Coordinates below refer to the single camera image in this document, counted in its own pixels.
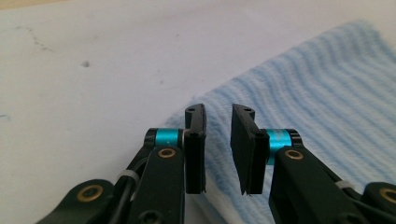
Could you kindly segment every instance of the brass rivet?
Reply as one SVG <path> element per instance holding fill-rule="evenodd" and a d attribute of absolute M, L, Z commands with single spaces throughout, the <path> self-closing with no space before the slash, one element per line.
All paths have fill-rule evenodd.
<path fill-rule="evenodd" d="M 91 202 L 103 193 L 103 187 L 100 185 L 89 185 L 78 192 L 77 199 L 82 203 Z"/>
<path fill-rule="evenodd" d="M 396 198 L 394 195 L 396 195 L 396 189 L 386 189 L 386 188 L 382 188 L 379 190 L 379 193 L 381 194 L 381 196 L 383 198 L 385 198 L 386 200 L 388 200 L 391 203 L 396 203 Z"/>
<path fill-rule="evenodd" d="M 161 150 L 158 152 L 158 155 L 159 155 L 161 158 L 168 159 L 168 158 L 174 157 L 174 156 L 176 155 L 176 152 L 175 152 L 175 150 L 172 149 L 172 148 L 164 148 L 164 149 L 161 149 Z"/>
<path fill-rule="evenodd" d="M 297 160 L 297 161 L 301 160 L 304 157 L 303 153 L 296 150 L 287 150 L 285 152 L 285 155 L 291 158 L 292 160 Z"/>

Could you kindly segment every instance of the dark speck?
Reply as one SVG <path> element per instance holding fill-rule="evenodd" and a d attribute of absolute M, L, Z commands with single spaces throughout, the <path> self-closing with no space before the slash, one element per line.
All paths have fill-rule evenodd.
<path fill-rule="evenodd" d="M 90 62 L 84 61 L 84 62 L 81 64 L 81 66 L 83 66 L 83 67 L 89 67 L 89 66 L 90 66 Z"/>
<path fill-rule="evenodd" d="M 11 116 L 7 114 L 0 114 L 0 119 L 6 119 L 8 121 L 11 121 Z"/>

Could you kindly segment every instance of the screw head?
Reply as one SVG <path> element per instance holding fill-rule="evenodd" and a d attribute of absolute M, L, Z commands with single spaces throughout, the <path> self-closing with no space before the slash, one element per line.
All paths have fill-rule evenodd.
<path fill-rule="evenodd" d="M 148 210 L 140 214 L 139 224 L 162 224 L 163 215 L 155 210 Z"/>
<path fill-rule="evenodd" d="M 363 224 L 363 220 L 353 213 L 342 213 L 337 218 L 338 224 Z"/>

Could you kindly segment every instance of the striped cloth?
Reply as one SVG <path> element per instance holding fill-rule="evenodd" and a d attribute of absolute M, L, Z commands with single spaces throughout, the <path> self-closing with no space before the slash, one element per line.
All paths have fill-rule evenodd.
<path fill-rule="evenodd" d="M 194 99 L 207 114 L 206 194 L 212 223 L 273 223 L 273 167 L 262 195 L 241 195 L 230 148 L 232 104 L 256 111 L 259 128 L 296 129 L 305 146 L 362 193 L 396 184 L 396 54 L 365 21 L 334 28 Z M 183 113 L 167 127 L 183 127 Z"/>

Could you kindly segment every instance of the white table surface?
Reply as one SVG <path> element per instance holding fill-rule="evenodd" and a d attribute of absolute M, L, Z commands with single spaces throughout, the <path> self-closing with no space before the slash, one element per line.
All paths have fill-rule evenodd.
<path fill-rule="evenodd" d="M 116 181 L 188 101 L 334 26 L 395 49 L 396 2 L 78 0 L 0 11 L 0 223 L 34 223 L 75 185 Z M 206 223 L 187 195 L 186 223 Z"/>

